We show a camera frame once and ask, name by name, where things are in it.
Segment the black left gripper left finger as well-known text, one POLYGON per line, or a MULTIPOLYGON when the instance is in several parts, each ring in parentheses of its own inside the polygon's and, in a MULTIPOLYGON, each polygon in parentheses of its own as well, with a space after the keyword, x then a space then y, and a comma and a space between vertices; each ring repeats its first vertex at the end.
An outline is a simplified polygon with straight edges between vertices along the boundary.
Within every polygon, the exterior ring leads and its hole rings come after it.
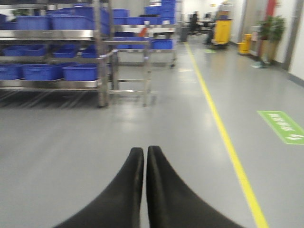
POLYGON ((139 228, 144 154, 133 147, 108 186, 57 228, 139 228))

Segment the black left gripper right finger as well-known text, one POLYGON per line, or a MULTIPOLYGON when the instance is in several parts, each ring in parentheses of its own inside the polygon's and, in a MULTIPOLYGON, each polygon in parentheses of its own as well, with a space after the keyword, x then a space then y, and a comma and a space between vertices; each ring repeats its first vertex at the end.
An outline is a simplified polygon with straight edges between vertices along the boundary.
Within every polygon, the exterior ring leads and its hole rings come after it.
POLYGON ((160 146, 149 146, 146 200, 151 228, 238 228, 201 199, 176 173, 160 146))

